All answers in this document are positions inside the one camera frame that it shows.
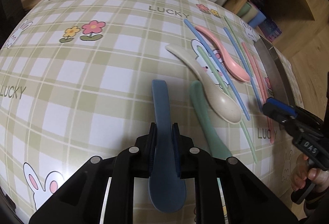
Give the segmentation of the person's right hand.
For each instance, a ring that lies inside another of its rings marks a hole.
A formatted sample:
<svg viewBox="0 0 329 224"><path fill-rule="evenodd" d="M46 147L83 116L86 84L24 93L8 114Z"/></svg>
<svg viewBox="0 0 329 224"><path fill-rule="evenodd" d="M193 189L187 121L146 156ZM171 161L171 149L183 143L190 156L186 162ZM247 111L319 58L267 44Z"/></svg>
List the person's right hand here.
<svg viewBox="0 0 329 224"><path fill-rule="evenodd" d="M297 158L296 166L291 173L291 187L293 191L303 189L306 185L306 179L309 179L315 184L316 192L323 192L328 189L328 171L323 171L319 168L310 168L308 157L302 153Z"/></svg>

